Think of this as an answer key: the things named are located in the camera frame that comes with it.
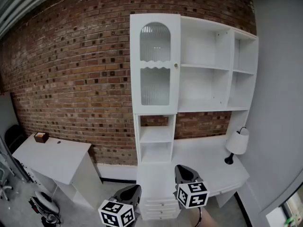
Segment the small wooden box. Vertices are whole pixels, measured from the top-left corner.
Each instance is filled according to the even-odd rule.
[[[48,140],[48,133],[38,132],[35,136],[35,141],[38,143],[45,143]]]

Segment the white baseboard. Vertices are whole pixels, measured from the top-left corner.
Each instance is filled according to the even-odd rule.
[[[102,178],[119,180],[137,180],[137,166],[95,164],[98,175]]]

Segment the table lamp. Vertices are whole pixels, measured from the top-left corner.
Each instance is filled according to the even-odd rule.
[[[239,131],[232,133],[226,142],[226,148],[231,152],[230,156],[225,158],[225,163],[231,165],[233,163],[233,155],[242,155],[245,153],[248,144],[249,131],[242,127]]]

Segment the black and white cube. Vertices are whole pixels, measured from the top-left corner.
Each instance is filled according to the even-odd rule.
[[[178,185],[177,199],[186,209],[205,206],[208,196],[209,191],[204,182]]]
[[[125,227],[134,221],[132,205],[104,200],[98,209],[102,223],[112,227]]]

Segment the white lampshade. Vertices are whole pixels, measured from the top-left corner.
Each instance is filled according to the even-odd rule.
[[[226,142],[226,148],[233,154],[242,155],[245,153],[250,132],[246,128],[240,130],[240,134],[235,131]]]

